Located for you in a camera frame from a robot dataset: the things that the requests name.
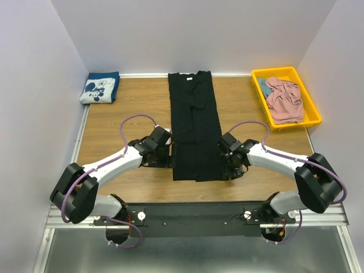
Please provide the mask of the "black t-shirt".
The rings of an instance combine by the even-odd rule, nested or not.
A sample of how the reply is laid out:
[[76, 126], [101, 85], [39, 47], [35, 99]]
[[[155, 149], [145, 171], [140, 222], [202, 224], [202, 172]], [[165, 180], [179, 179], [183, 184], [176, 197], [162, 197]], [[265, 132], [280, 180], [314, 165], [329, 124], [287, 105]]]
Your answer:
[[212, 74], [168, 74], [174, 157], [173, 179], [223, 180], [222, 136]]

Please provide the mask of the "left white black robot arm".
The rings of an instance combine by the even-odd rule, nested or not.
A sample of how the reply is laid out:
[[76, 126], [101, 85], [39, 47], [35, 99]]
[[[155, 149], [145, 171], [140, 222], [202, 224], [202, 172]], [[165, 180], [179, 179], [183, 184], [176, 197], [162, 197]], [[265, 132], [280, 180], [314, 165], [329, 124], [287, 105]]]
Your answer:
[[120, 151], [92, 164], [69, 164], [57, 182], [50, 200], [61, 211], [65, 223], [78, 224], [89, 216], [107, 217], [115, 224], [126, 218], [126, 204], [119, 197], [102, 196], [98, 191], [116, 177], [145, 164], [157, 162], [171, 135], [136, 139]]

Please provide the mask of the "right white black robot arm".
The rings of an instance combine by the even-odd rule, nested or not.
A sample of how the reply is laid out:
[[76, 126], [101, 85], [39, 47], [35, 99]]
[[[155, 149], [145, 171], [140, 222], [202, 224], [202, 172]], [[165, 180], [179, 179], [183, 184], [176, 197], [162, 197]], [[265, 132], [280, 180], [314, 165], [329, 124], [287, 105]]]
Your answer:
[[296, 189], [273, 193], [252, 213], [258, 221], [273, 223], [293, 210], [309, 209], [323, 213], [335, 203], [338, 195], [346, 196], [347, 190], [324, 156], [294, 155], [266, 147], [263, 143], [248, 139], [240, 142], [229, 133], [217, 143], [225, 175], [236, 179], [244, 174], [243, 167], [263, 167], [281, 173], [296, 183]]

